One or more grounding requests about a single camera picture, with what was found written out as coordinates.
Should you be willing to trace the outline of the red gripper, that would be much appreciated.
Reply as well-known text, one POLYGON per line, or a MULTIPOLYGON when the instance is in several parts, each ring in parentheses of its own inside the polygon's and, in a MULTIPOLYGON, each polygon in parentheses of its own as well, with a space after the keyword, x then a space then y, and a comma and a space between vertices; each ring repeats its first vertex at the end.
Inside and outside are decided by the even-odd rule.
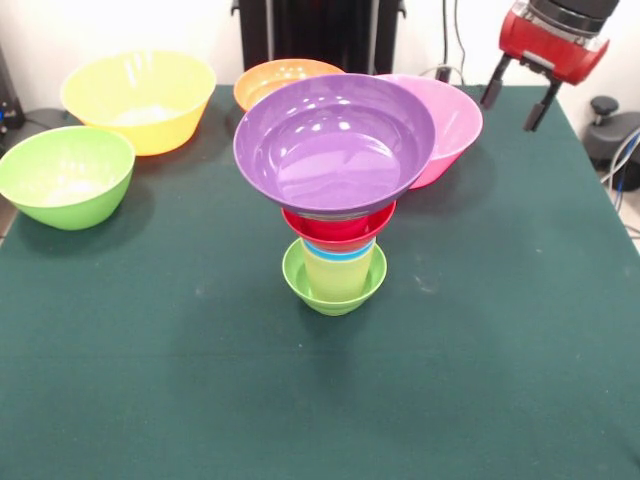
POLYGON ((607 52, 609 41, 600 33, 610 18, 608 2, 516 2, 500 32, 504 52, 488 82, 480 105, 490 109, 503 86, 512 59, 544 72, 551 82, 543 98, 531 109, 523 130, 535 132, 562 83, 584 81, 607 52))

